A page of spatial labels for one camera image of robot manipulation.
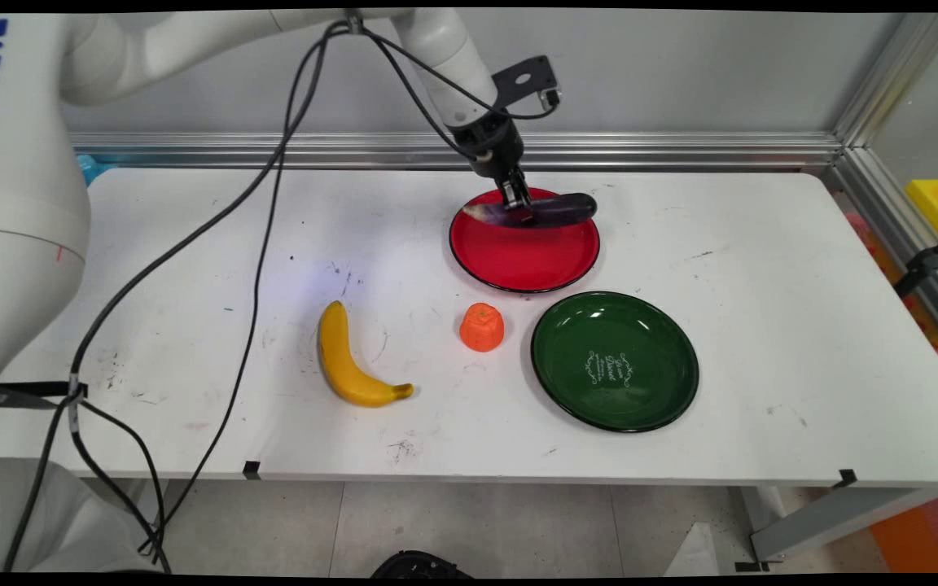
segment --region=yellow banana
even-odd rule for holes
[[[349,323],[346,308],[331,301],[321,316],[321,362],[324,374],[338,396],[362,407],[381,407],[410,397],[412,385],[391,386],[364,374],[349,353]]]

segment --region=black clamp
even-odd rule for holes
[[[0,383],[0,407],[14,409],[56,409],[57,404],[44,397],[67,396],[67,382]],[[89,385],[78,383],[78,394],[89,396]]]
[[[835,483],[835,486],[831,487],[833,489],[845,488],[846,486],[849,486],[850,483],[855,483],[857,481],[857,474],[855,471],[853,471],[853,468],[842,468],[842,470],[838,470],[838,475],[841,475],[842,479],[840,482]]]
[[[256,460],[245,460],[245,470],[242,471],[242,474],[245,474],[245,479],[249,479],[249,481],[261,481],[260,463]]]
[[[932,248],[926,248],[917,253],[913,259],[907,262],[907,274],[896,282],[892,288],[896,289],[896,295],[901,298],[906,297],[922,285],[924,279],[931,277],[938,271],[938,244]]]

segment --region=blue object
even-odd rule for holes
[[[92,156],[78,156],[78,168],[81,169],[81,174],[85,177],[85,186],[89,186],[90,183],[93,182],[93,179],[100,177],[104,171],[114,169],[115,167],[118,167],[118,164],[101,164],[93,159]]]

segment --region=robotic arm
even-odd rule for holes
[[[391,18],[407,51],[492,108],[526,95],[515,81],[524,64],[499,74],[499,88],[453,8],[362,8],[358,15]],[[108,103],[254,38],[346,16],[343,8],[178,12],[124,33],[110,15],[0,15],[0,373],[70,303],[85,267],[89,197],[60,98]],[[494,179],[506,210],[529,214],[519,167],[524,142],[513,121],[416,69],[455,142],[480,153],[473,170]],[[547,77],[528,88],[555,104],[555,78]]]

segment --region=toy orange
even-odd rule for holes
[[[502,315],[487,304],[473,304],[462,319],[458,334],[469,348],[477,352],[491,352],[506,337],[506,323]]]

